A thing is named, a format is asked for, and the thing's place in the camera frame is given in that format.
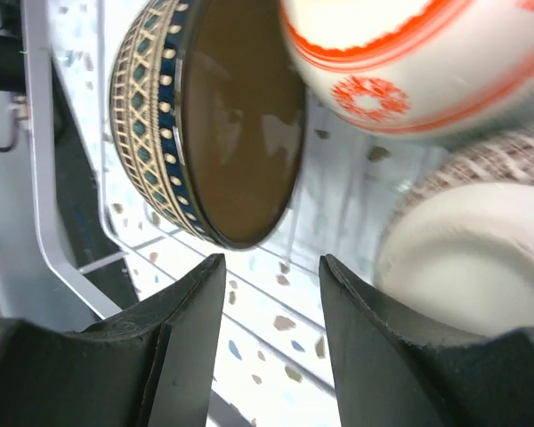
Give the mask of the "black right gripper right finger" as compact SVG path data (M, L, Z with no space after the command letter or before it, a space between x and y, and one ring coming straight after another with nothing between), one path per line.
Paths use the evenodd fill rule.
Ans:
M424 316L320 258L344 426L534 426L534 327L487 338Z

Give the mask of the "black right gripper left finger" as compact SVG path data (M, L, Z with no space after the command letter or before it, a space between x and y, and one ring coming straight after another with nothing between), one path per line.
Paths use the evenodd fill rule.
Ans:
M208 256L81 332L0 318L0 426L202 426L226 280Z

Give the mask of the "white wire dish rack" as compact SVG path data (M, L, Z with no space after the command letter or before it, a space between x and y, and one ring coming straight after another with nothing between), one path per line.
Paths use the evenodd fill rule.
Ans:
M216 247L167 223L125 177L109 134L104 96L110 57L138 1L27 1L25 15L51 51L53 92L69 111L77 173L59 160L54 177L65 230L85 260L81 277L118 266L146 298ZM364 135L309 100L305 166L278 227L259 246L226 253L227 285L214 390L229 399L279 393L335 394L324 330L319 258L332 253L370 279L378 238L394 205L445 158L427 148Z

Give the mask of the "brown lattice pattern bowl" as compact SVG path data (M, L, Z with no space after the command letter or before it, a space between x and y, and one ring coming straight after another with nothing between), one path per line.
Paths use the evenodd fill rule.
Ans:
M418 181L384 230L373 283L472 334L534 326L534 125L458 150Z

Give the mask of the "dark brown glazed bowl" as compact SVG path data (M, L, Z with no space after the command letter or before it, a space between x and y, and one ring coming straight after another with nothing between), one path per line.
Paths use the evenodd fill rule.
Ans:
M276 2L147 2L117 51L108 104L128 178L175 226L231 250L276 228L306 121Z

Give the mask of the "orange floral pattern bowl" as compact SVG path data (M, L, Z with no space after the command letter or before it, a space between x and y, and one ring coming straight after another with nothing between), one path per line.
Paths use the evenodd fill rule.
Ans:
M369 133L432 138L534 119L534 1L282 1L304 82Z

